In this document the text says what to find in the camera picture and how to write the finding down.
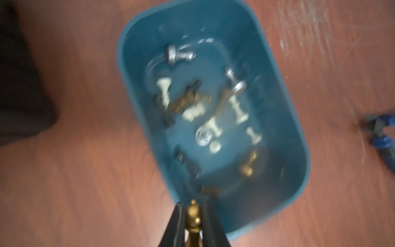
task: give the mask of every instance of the silver chess piece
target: silver chess piece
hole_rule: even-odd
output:
[[[177,51],[174,45],[166,46],[166,61],[170,66],[174,66],[176,62],[185,60],[187,62],[192,61],[196,57],[196,54],[189,52]]]
[[[225,68],[225,76],[231,82],[232,88],[231,91],[233,94],[241,94],[247,88],[247,82],[245,80],[238,80],[235,77],[235,72],[233,69],[226,67]]]

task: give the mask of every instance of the white chess piece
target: white chess piece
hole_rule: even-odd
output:
[[[209,146],[209,150],[212,154],[216,154],[221,150],[221,143],[218,140],[212,141]]]
[[[182,118],[192,122],[195,117],[202,116],[206,112],[203,104],[201,102],[197,103],[194,106],[191,106],[185,109],[184,113],[182,114]]]
[[[170,104],[170,98],[169,98],[170,84],[171,84],[170,77],[159,78],[159,80],[156,82],[156,85],[159,87],[160,91],[162,92],[162,104],[165,107],[165,109],[167,109],[167,107]]]
[[[251,137],[251,141],[253,145],[256,145],[258,142],[262,140],[262,135],[255,133],[251,127],[248,127],[246,129],[246,133]]]
[[[250,117],[248,113],[243,112],[243,110],[240,108],[240,102],[237,101],[236,95],[232,95],[229,98],[229,103],[232,105],[233,110],[235,110],[236,113],[236,123],[241,124]]]
[[[215,116],[212,116],[212,117],[210,118],[210,120],[208,120],[208,121],[204,124],[204,126],[205,126],[206,128],[211,129],[211,130],[214,132],[214,135],[215,135],[217,138],[220,137],[220,136],[222,135],[223,130],[220,129],[220,128],[217,126],[217,123],[215,122]]]

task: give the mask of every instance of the blue plastic bin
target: blue plastic bin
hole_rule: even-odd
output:
[[[196,53],[191,63],[166,64],[165,46],[174,43]],[[201,201],[201,185],[221,188],[212,200],[227,236],[232,239],[293,202],[303,191],[310,172],[305,138],[290,102],[269,45],[251,9],[239,0],[178,0],[135,16],[123,29],[118,43],[118,65],[135,113],[144,129],[158,166],[175,201],[185,205]],[[238,96],[250,115],[237,125],[227,106],[217,120],[224,130],[222,149],[216,155],[208,146],[196,144],[195,132],[210,116],[221,88],[229,86],[224,68],[235,69],[247,80],[247,90]],[[206,114],[189,123],[176,117],[165,129],[152,95],[159,93],[156,81],[171,77],[170,98],[175,100],[194,78],[201,78],[200,92],[211,94]],[[258,144],[256,177],[243,179],[238,165],[252,149],[245,130],[251,126],[263,138]],[[197,162],[202,174],[193,180],[174,159],[181,146]]]

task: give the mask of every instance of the brass chess piece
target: brass chess piece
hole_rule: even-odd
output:
[[[202,209],[195,200],[191,201],[185,209],[185,229],[189,232],[188,240],[185,247],[202,247],[203,242],[200,238],[200,230],[202,229],[201,216]]]
[[[250,155],[248,156],[248,160],[239,166],[239,172],[243,176],[250,178],[254,175],[253,165],[256,161],[257,156],[258,156],[258,151],[257,149],[254,149],[253,151],[250,152]]]
[[[217,109],[215,110],[215,114],[214,114],[214,116],[216,118],[220,117],[222,115],[222,113],[224,113],[226,102],[228,102],[229,98],[232,95],[233,95],[233,92],[230,89],[228,89],[228,88],[222,89],[220,103],[218,104]]]
[[[212,100],[211,96],[202,95],[199,92],[197,92],[200,85],[201,85],[201,80],[196,80],[193,84],[189,84],[185,89],[184,95],[176,99],[169,105],[169,110],[174,112],[175,114],[178,114],[182,110],[187,108],[189,104],[197,103],[201,100],[211,102]]]

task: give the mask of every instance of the blue clamp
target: blue clamp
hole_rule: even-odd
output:
[[[377,149],[381,159],[388,168],[395,173],[395,145],[394,141],[383,133],[386,126],[395,126],[395,115],[367,116],[368,128],[372,134],[371,145]]]

